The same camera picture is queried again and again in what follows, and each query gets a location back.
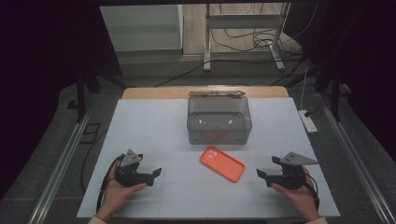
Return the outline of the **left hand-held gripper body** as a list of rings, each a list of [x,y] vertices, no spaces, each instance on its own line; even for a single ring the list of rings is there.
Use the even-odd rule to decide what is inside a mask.
[[[118,157],[118,164],[116,166],[115,179],[124,187],[133,187],[138,184],[145,183],[147,186],[152,186],[154,179],[147,178],[148,174],[139,174],[137,168],[140,162],[136,162],[136,155],[131,149],[128,149],[125,154]]]

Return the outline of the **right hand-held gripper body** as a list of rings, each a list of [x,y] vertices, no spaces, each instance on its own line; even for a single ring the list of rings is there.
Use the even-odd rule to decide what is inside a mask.
[[[298,189],[305,183],[304,165],[318,164],[316,160],[295,152],[288,153],[281,159],[281,175],[269,175],[265,180],[268,187],[276,183],[286,189]]]

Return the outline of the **orange phone case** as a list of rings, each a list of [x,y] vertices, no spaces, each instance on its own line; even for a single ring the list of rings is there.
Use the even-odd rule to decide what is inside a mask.
[[[245,165],[217,147],[208,146],[200,162],[219,175],[236,183],[245,171]]]

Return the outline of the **clear grey storage box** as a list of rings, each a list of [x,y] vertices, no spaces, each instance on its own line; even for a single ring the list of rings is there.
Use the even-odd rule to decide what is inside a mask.
[[[192,145],[244,145],[252,130],[248,98],[191,97],[187,129]]]

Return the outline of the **person's right hand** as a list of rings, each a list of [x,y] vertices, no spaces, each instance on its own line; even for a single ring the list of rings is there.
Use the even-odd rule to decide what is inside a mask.
[[[272,188],[283,194],[291,201],[305,223],[321,218],[321,215],[318,213],[318,209],[316,208],[314,196],[306,186],[290,190],[273,183]]]

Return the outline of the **person's left hand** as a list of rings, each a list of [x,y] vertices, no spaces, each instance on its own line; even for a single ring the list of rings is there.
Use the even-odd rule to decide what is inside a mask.
[[[99,210],[96,212],[96,217],[101,221],[107,223],[112,216],[123,207],[125,202],[136,192],[144,189],[147,184],[138,184],[132,187],[124,187],[119,182],[113,179],[115,176],[117,165],[114,165],[108,175],[104,199]]]

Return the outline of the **white table mat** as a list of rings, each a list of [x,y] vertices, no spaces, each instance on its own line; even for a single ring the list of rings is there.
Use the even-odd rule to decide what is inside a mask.
[[[91,217],[103,178],[111,162],[132,149],[144,156],[141,173],[162,171],[154,184],[135,193],[118,217],[143,219],[258,219],[297,217],[290,201],[267,187],[260,170],[276,175],[273,157],[296,152],[307,158],[315,153],[290,98],[251,99],[252,130],[244,145],[223,151],[241,161],[245,170],[233,183],[204,166],[204,146],[189,141],[188,102],[176,100],[121,100],[78,210]]]

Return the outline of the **white power strip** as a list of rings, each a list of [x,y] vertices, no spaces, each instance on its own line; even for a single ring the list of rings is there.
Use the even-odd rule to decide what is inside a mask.
[[[298,114],[307,133],[314,134],[318,131],[316,125],[314,124],[313,120],[309,117],[306,110],[299,110]]]

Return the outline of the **black stand leg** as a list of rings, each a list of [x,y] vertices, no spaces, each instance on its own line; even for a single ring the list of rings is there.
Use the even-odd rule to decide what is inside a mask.
[[[98,77],[102,77],[124,90],[128,88],[126,83],[93,67],[78,69],[75,75],[77,81],[77,100],[71,101],[67,108],[76,109],[78,111],[77,123],[81,123],[87,113],[85,89],[88,89],[89,93],[99,93],[101,90]]]
[[[336,121],[340,121],[339,97],[340,97],[340,76],[338,72],[322,70],[314,84],[314,90],[325,93],[330,87],[330,110]]]

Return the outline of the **clear grey box lid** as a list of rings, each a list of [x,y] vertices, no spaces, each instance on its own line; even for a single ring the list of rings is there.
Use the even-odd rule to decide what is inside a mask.
[[[229,97],[229,98],[241,98],[246,93],[243,91],[191,91],[189,92],[190,97]]]

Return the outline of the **white panel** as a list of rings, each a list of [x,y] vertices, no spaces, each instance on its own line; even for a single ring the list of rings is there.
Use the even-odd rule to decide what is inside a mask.
[[[182,6],[100,7],[115,51],[182,49]]]

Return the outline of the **grey metal stand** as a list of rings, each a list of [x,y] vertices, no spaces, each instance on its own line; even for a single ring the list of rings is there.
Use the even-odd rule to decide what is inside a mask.
[[[275,28],[275,37],[269,44],[269,50],[276,63],[276,67],[279,71],[286,69],[282,62],[279,50],[278,42],[282,33],[285,19],[287,17],[289,3],[283,3],[282,8],[278,14],[253,14],[253,15],[242,15],[242,14],[211,14],[210,5],[205,5],[205,49],[204,49],[204,70],[209,71],[211,69],[211,53],[210,53],[210,31],[212,29],[256,29],[256,28]]]

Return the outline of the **black floor frame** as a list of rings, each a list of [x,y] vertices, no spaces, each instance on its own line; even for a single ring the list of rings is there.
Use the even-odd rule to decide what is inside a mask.
[[[79,142],[82,145],[91,145],[97,138],[100,131],[100,123],[88,123],[80,137]]]

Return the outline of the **aluminium floor rail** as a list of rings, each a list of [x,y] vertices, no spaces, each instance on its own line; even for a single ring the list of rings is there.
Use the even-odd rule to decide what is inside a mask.
[[[390,211],[390,206],[381,192],[380,187],[375,183],[375,180],[370,174],[368,168],[364,165],[358,150],[347,135],[347,131],[344,126],[340,121],[337,121],[332,114],[329,101],[319,93],[317,93],[316,96],[320,100],[320,108],[326,114],[328,121],[339,138],[342,148],[346,153],[346,157],[355,170],[355,173],[366,191],[376,213],[381,219],[381,222],[383,224],[396,224],[396,215]]]
[[[49,180],[44,187],[31,216],[27,221],[27,224],[44,224],[46,216],[55,199],[56,193],[64,179],[65,172],[77,148],[78,140],[82,136],[90,116],[91,113],[87,112],[80,119],[80,122],[74,126],[73,132],[71,133],[66,145],[62,150],[62,154],[57,160],[57,163],[55,164],[52,173],[49,176]]]

